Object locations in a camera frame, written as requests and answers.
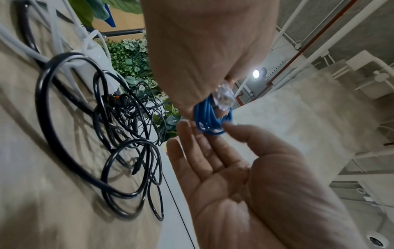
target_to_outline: tangled cables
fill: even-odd
[[[27,1],[18,2],[16,4],[18,7],[18,23],[23,39],[30,48],[39,53],[34,42],[34,37],[29,26],[27,15],[30,3]],[[64,83],[55,76],[56,72],[62,65],[74,60],[83,60],[96,70],[93,77],[93,88],[97,106],[93,110],[75,97]],[[37,61],[37,63],[41,67],[41,73],[37,80],[35,91],[36,112],[44,137],[55,155],[71,171],[80,176],[86,182],[99,188],[105,202],[121,218],[136,218],[142,211],[145,197],[148,196],[148,202],[154,215],[158,220],[162,221],[164,218],[164,211],[159,186],[163,179],[163,172],[160,153],[157,146],[161,144],[161,137],[166,131],[159,131],[153,120],[154,113],[158,114],[159,117],[164,120],[163,114],[160,110],[161,103],[156,102],[156,98],[153,93],[151,93],[152,96],[143,95],[137,97],[133,92],[133,89],[130,89],[121,78],[108,71],[103,71],[94,60],[81,53],[66,52],[53,57],[46,64],[39,61]],[[126,93],[123,93],[120,96],[109,95],[106,75],[119,82]],[[98,138],[105,148],[111,153],[103,166],[100,178],[93,176],[78,164],[59,140],[50,116],[48,95],[51,83],[53,83],[58,91],[70,102],[92,117],[93,127]],[[102,85],[103,92],[100,92],[100,84]],[[153,107],[147,107],[149,99],[154,102],[155,105]],[[158,137],[154,142],[149,140],[152,128],[155,130]],[[133,149],[138,153],[138,157],[135,159],[133,165],[130,165],[120,155],[121,151],[129,151],[130,149]],[[131,171],[131,175],[135,175],[141,168],[143,168],[144,175],[142,182],[135,192],[125,193],[108,184],[109,172],[115,161],[117,161],[121,167]],[[157,171],[159,174],[158,180],[155,177]],[[160,214],[156,210],[151,198],[150,188],[152,184],[155,185],[158,190],[161,208]],[[134,213],[124,210],[114,201],[113,198],[133,199],[138,196],[141,196],[141,201]]]

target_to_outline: blue object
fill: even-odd
[[[225,132],[222,123],[233,121],[233,109],[231,108],[226,116],[217,119],[213,112],[212,101],[212,96],[209,96],[206,100],[197,104],[194,107],[194,119],[197,129],[200,131],[209,135],[221,135]]]
[[[107,10],[108,14],[110,15],[110,17],[105,19],[105,22],[108,23],[109,26],[111,26],[111,27],[116,27],[114,19],[112,18],[112,14],[111,14],[110,9],[108,7],[108,4],[104,4],[104,8]]]

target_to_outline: coiled black cable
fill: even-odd
[[[23,40],[35,51],[39,52],[32,35],[29,18],[28,18],[28,8],[30,3],[16,2],[18,10],[18,24],[22,33]],[[80,102],[67,87],[56,78],[55,74],[58,69],[64,65],[66,62],[71,60],[84,60],[95,68],[96,73],[93,78],[94,86],[94,96],[97,101],[97,106],[94,111],[92,111],[84,103]],[[83,180],[92,184],[93,186],[99,188],[103,195],[104,200],[108,206],[120,217],[124,219],[134,219],[142,211],[144,205],[145,197],[148,196],[149,205],[157,217],[158,220],[162,221],[164,218],[163,209],[163,199],[161,196],[161,191],[159,185],[162,182],[163,172],[162,163],[160,158],[160,153],[156,145],[161,144],[162,132],[158,131],[156,123],[153,120],[153,114],[159,114],[160,118],[163,119],[163,114],[160,112],[159,104],[156,103],[156,99],[153,96],[155,107],[147,108],[140,98],[137,98],[135,93],[128,88],[127,84],[110,72],[103,71],[101,68],[89,57],[74,52],[67,52],[53,57],[48,63],[44,64],[37,61],[38,65],[41,67],[41,73],[37,80],[35,102],[36,102],[36,112],[39,120],[41,130],[47,140],[49,146],[56,154],[56,156],[74,173],[80,176]],[[127,93],[122,94],[120,98],[124,100],[127,104],[121,106],[111,105],[109,100],[110,95],[108,94],[108,87],[105,75],[109,75],[120,83]],[[92,117],[92,122],[94,129],[100,141],[104,146],[110,151],[111,155],[107,159],[101,178],[91,175],[86,171],[81,165],[79,165],[63,147],[61,141],[59,140],[55,129],[52,124],[49,110],[49,89],[51,82],[56,86],[60,93],[62,93],[67,99],[69,99],[73,104],[80,108],[83,112]],[[102,83],[103,93],[100,93],[99,84]],[[143,132],[138,133],[138,122],[141,122]],[[101,125],[104,125],[105,131],[101,129]],[[151,133],[151,128],[154,127],[158,135],[158,139],[155,142],[149,140]],[[134,165],[129,165],[119,153],[128,148],[133,148],[138,152],[138,159]],[[133,193],[125,193],[117,190],[116,188],[108,184],[108,175],[114,161],[117,160],[123,167],[132,170],[132,175],[136,174],[141,166],[144,168],[144,175],[142,178],[141,185]],[[157,181],[155,174],[159,170],[159,180]],[[158,194],[160,198],[160,208],[161,214],[157,212],[154,207],[153,201],[151,199],[150,187],[152,183],[157,186]],[[121,199],[132,199],[141,195],[141,201],[134,213],[129,213],[122,209],[113,199],[114,197]]]

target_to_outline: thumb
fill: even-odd
[[[246,143],[259,157],[273,153],[301,155],[298,149],[260,127],[228,122],[222,127],[235,140]]]

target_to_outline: hand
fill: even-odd
[[[279,0],[142,0],[150,65],[180,113],[218,85],[251,73],[267,56]]]
[[[296,148],[255,126],[223,128],[259,156],[251,167],[193,123],[177,125],[185,155],[177,140],[167,142],[201,248],[367,248]]]

